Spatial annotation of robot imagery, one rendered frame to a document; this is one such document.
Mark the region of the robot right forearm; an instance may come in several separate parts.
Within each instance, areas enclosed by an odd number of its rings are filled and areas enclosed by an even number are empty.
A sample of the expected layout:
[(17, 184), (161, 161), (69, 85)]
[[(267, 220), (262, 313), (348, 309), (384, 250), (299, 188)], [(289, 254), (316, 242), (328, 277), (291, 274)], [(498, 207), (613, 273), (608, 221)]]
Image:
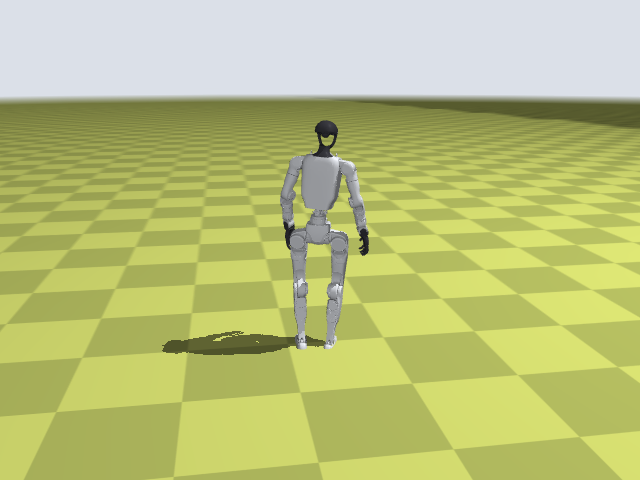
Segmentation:
[[(368, 228), (366, 226), (366, 216), (365, 216), (365, 207), (364, 207), (364, 202), (363, 202), (363, 198), (360, 195), (361, 200), (362, 200), (362, 206), (360, 207), (356, 207), (353, 208), (353, 214), (355, 216), (355, 222), (357, 225), (357, 231), (360, 234), (360, 230), (361, 229), (366, 229), (366, 231), (368, 232)], [(361, 234), (360, 234), (361, 235)]]

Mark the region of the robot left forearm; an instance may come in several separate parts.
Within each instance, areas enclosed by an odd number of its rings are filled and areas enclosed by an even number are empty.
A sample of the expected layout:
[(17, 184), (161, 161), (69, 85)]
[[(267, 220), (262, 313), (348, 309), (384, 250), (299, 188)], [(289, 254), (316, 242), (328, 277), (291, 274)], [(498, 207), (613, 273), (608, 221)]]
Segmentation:
[(287, 222), (288, 228), (294, 225), (293, 201), (287, 201), (280, 196), (280, 204), (282, 207), (283, 224)]

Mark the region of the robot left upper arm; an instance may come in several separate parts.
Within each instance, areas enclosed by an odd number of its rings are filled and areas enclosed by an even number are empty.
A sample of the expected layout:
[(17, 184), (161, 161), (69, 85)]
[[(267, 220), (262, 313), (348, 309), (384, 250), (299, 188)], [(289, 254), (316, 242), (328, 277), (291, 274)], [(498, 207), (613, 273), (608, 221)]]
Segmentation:
[(297, 182), (299, 171), (302, 169), (302, 161), (305, 156), (295, 156), (290, 160), (289, 169), (287, 171), (284, 185), (281, 191), (281, 197), (287, 201), (293, 201), (296, 197), (296, 193), (293, 190), (294, 185)]

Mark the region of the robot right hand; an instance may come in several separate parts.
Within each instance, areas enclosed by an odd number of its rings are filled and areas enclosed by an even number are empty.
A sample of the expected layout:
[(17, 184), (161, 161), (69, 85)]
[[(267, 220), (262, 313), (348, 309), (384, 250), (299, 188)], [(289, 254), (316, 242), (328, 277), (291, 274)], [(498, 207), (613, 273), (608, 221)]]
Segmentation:
[(359, 235), (360, 235), (361, 238), (359, 239), (359, 241), (363, 240), (363, 245), (359, 249), (363, 248), (363, 250), (361, 250), (360, 253), (361, 253), (362, 256), (364, 256), (369, 251), (369, 246), (368, 246), (369, 245), (369, 239), (368, 239), (369, 232), (367, 232), (366, 229), (361, 229), (360, 230), (360, 234)]

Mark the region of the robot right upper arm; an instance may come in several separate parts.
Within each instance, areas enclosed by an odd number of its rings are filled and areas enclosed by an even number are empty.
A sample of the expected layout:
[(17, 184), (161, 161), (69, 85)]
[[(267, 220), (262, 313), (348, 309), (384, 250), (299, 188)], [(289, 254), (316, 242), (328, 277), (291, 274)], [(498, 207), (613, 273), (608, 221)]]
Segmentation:
[(346, 184), (351, 195), (348, 198), (351, 208), (362, 206), (360, 186), (355, 164), (351, 161), (339, 160), (339, 167), (340, 172), (346, 176)]

